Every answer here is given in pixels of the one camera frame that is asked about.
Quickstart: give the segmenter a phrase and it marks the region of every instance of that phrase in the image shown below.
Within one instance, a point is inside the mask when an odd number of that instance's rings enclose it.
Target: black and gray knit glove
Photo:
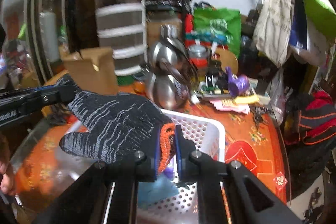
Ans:
[[[81,90],[70,75],[64,75],[56,85],[65,84],[77,90],[69,110],[89,130],[69,133],[61,139],[59,146],[68,154],[116,162],[139,150],[144,140],[159,135],[162,125],[171,122],[143,96],[106,96]]]

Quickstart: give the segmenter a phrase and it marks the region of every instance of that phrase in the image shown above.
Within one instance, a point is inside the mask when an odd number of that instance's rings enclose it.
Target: green shopping bag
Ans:
[[[336,37],[336,13],[329,0],[303,0],[307,17],[329,39]]]
[[[241,36],[239,10],[194,9],[194,30],[206,36],[209,42],[228,45],[229,50],[239,58]]]

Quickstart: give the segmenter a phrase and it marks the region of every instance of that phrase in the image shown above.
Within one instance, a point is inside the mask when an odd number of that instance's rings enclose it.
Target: white tote bag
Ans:
[[[292,0],[264,0],[253,33],[257,49],[277,67],[287,59],[288,40],[292,25]]]

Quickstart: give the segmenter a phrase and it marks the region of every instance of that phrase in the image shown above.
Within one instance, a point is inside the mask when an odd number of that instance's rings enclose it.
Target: metal bolt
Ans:
[[[135,151],[135,153],[134,153],[134,157],[135,157],[135,159],[136,160],[140,160],[140,159],[142,159],[143,157],[145,156],[145,153],[144,152],[142,152],[142,151]]]
[[[94,163],[94,166],[97,168],[97,169],[102,169],[105,167],[105,163],[101,160],[97,161]]]
[[[238,169],[239,167],[241,167],[241,165],[242,164],[237,160],[234,160],[234,161],[231,162],[231,166],[235,169]]]
[[[199,157],[202,156],[202,152],[200,150],[195,150],[195,151],[191,152],[191,156],[198,159]]]

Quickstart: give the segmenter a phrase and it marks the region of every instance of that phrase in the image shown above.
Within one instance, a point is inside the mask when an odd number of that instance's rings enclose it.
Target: purple watering can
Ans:
[[[241,95],[249,89],[250,82],[246,75],[240,75],[235,78],[230,67],[226,67],[225,70],[228,77],[228,89],[232,97]]]

